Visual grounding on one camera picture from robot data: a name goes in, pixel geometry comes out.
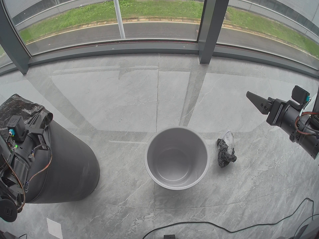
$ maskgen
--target gray marble floor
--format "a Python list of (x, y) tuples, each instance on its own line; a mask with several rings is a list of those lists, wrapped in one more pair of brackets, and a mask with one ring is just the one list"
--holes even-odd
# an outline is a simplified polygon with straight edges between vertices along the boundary
[[(266, 123), (246, 98), (291, 98), (295, 85), (314, 96), (318, 81), (262, 64), (197, 56), (127, 55), (91, 57), (30, 68), (0, 77), (0, 103), (18, 93), (43, 104), (96, 154), (101, 177), (96, 190), (78, 202), (26, 204), (14, 223), (0, 229), (28, 239), (142, 238), (153, 228), (179, 221), (211, 221), (229, 230), (272, 223), (293, 213), (305, 197), (318, 207), (318, 161)], [(209, 146), (206, 176), (192, 188), (171, 191), (152, 181), (144, 166), (146, 143), (172, 125), (199, 132)], [(221, 169), (216, 139), (235, 136), (235, 163)], [(206, 224), (177, 225), (147, 239), (176, 234), (191, 238), (291, 237), (311, 215), (301, 208), (275, 226), (227, 234)]]

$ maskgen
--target metal column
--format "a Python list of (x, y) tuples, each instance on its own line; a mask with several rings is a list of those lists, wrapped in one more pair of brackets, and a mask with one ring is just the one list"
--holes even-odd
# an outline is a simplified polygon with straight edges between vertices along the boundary
[(19, 71), (22, 74), (26, 74), (31, 56), (24, 48), (22, 40), (15, 31), (4, 7), (3, 0), (1, 0), (0, 6), (0, 19), (0, 44)]
[(125, 39), (125, 33), (124, 33), (124, 27), (123, 27), (123, 22), (122, 22), (119, 0), (114, 0), (114, 6), (115, 6), (116, 18), (117, 18), (117, 23), (119, 25), (121, 39)]
[(229, 0), (206, 0), (198, 37), (199, 62), (209, 64), (224, 21)]

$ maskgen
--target black cylindrical stool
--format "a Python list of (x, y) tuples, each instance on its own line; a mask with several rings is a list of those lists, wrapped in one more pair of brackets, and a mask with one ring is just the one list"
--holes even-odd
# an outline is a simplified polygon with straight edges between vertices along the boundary
[[(100, 168), (91, 148), (52, 121), (46, 133), (52, 151), (50, 166), (30, 181), (27, 203), (62, 203), (78, 201), (96, 188)], [(49, 161), (48, 151), (37, 150), (29, 178), (44, 168)]]

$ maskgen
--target crumpled black plastic bag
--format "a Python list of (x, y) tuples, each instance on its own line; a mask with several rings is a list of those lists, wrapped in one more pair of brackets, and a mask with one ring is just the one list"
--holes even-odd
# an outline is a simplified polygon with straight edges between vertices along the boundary
[(40, 128), (46, 129), (53, 120), (53, 114), (44, 106), (24, 99), (18, 94), (13, 94), (0, 106), (0, 134), (5, 139), (8, 137), (7, 124), (11, 116), (22, 116), (26, 124), (36, 113), (40, 113), (42, 118)]
[(233, 148), (233, 151), (231, 154), (227, 153), (228, 145), (223, 139), (217, 139), (217, 147), (218, 147), (218, 165), (221, 168), (224, 168), (229, 164), (229, 162), (235, 162), (237, 160), (237, 157), (235, 156), (235, 149)]

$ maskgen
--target trash bag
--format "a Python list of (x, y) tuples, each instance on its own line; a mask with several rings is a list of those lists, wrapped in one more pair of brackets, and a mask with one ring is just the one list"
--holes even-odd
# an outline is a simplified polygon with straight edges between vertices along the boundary
[(229, 162), (235, 162), (234, 136), (231, 131), (228, 131), (222, 139), (217, 139), (218, 147), (218, 165), (224, 168)]
[(11, 116), (22, 116), (26, 124), (36, 113), (41, 115), (40, 128), (46, 129), (53, 120), (53, 114), (45, 109), (44, 106), (24, 99), (18, 94), (13, 94), (0, 106), (0, 134), (5, 139), (8, 137), (7, 124)]

